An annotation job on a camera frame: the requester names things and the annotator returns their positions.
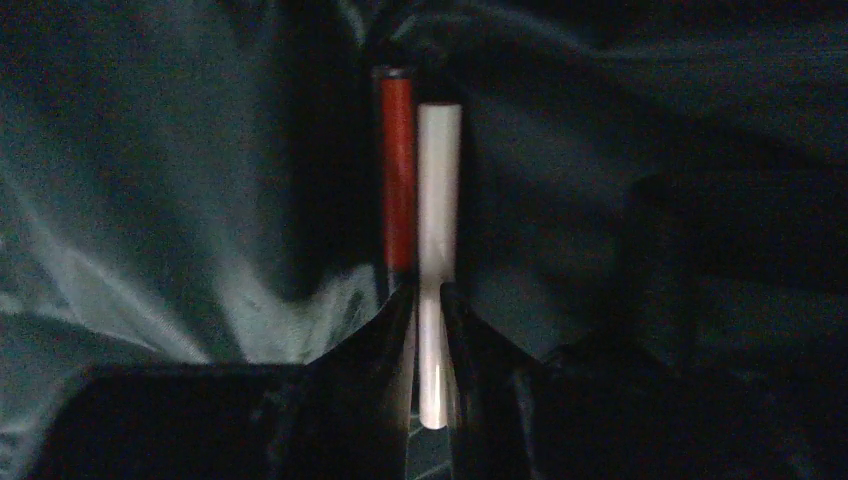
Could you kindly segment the white cylindrical tube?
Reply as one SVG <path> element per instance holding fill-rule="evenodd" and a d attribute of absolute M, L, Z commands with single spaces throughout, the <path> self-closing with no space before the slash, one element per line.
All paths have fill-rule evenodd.
<path fill-rule="evenodd" d="M 440 288 L 455 277 L 462 106 L 418 107 L 419 420 L 447 425 L 450 372 Z"/>

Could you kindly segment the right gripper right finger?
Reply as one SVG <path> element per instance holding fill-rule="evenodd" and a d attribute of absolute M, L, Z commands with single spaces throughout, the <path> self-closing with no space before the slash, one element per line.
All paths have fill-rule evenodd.
<path fill-rule="evenodd" d="M 457 479 L 843 479 L 847 343 L 675 372 L 595 332 L 540 361 L 446 283 Z"/>

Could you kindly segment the red cylindrical tube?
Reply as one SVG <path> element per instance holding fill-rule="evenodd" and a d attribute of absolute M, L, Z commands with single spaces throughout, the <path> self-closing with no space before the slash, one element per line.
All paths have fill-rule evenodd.
<path fill-rule="evenodd" d="M 408 283 L 417 265 L 416 124 L 412 71 L 373 70 L 376 135 L 382 172 L 383 260 L 387 289 Z"/>

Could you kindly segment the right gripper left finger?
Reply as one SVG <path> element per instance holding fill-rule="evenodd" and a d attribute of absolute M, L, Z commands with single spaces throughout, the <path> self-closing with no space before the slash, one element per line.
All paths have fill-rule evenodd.
<path fill-rule="evenodd" d="M 401 479 L 415 291 L 306 365 L 153 364 L 76 375 L 30 479 Z"/>

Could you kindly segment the black ribbed hard-shell suitcase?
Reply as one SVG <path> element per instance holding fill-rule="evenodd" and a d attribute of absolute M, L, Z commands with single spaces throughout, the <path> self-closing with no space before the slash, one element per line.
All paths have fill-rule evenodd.
<path fill-rule="evenodd" d="M 540 361 L 847 343 L 843 1 L 5 1 L 1 475 L 85 369 L 306 365 L 394 292 L 373 70 L 462 106 L 456 286 Z"/>

